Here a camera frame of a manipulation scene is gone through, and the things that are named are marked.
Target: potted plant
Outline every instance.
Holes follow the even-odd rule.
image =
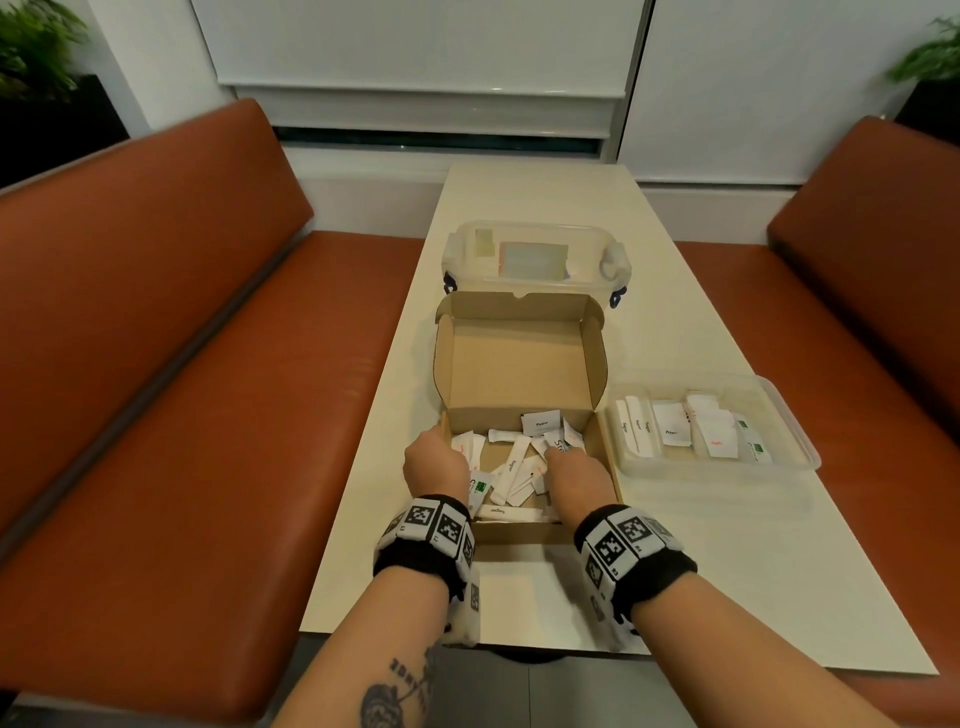
[[[76,76],[86,26],[55,0],[0,3],[0,187],[129,138],[96,76]]]
[[[940,26],[937,37],[887,71],[891,81],[917,81],[896,121],[960,145],[960,15],[932,24]]]

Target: black planter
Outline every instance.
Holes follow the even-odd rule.
[[[896,121],[960,146],[960,79],[920,81]]]
[[[69,103],[2,99],[0,187],[129,138],[96,76],[79,79]]]

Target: green fern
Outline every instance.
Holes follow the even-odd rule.
[[[0,7],[0,98],[69,100],[71,46],[85,41],[84,22],[55,0]]]
[[[887,71],[887,78],[897,82],[960,79],[960,15],[938,17],[930,25],[940,26],[937,37],[910,51]]]

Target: seat backrest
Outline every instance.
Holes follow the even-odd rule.
[[[862,119],[768,233],[956,437],[960,149]]]
[[[0,195],[0,532],[312,215],[249,100]]]

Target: wrist tracker band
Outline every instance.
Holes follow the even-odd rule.
[[[640,601],[652,599],[697,565],[650,514],[617,503],[587,516],[573,537],[597,618],[629,624]]]
[[[473,566],[476,541],[469,511],[450,496],[414,498],[383,532],[373,552],[373,575],[404,567],[441,577],[450,595],[441,642],[480,641],[480,578]]]
[[[402,566],[440,576],[450,600],[464,598],[476,542],[469,511],[454,497],[414,498],[383,532],[373,554],[373,575]]]

